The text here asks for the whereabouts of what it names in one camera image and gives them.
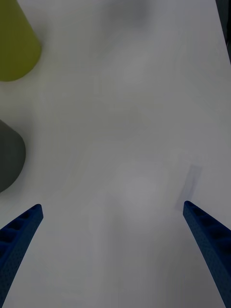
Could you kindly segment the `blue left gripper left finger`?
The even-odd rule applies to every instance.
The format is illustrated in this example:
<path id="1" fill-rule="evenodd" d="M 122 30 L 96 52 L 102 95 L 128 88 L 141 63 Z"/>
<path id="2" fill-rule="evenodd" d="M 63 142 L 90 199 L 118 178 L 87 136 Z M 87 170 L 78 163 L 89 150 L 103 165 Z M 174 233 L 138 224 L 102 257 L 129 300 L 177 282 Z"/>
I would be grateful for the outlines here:
<path id="1" fill-rule="evenodd" d="M 42 220 L 42 206 L 36 204 L 0 230 L 0 307 Z"/>

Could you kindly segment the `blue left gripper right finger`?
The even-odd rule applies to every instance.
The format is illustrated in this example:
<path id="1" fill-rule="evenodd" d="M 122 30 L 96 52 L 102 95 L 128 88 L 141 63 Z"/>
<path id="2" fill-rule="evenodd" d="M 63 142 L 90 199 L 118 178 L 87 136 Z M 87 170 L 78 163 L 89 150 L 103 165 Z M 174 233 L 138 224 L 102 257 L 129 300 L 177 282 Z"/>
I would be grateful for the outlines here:
<path id="1" fill-rule="evenodd" d="M 190 201 L 184 202 L 183 216 L 225 307 L 231 307 L 231 230 Z"/>

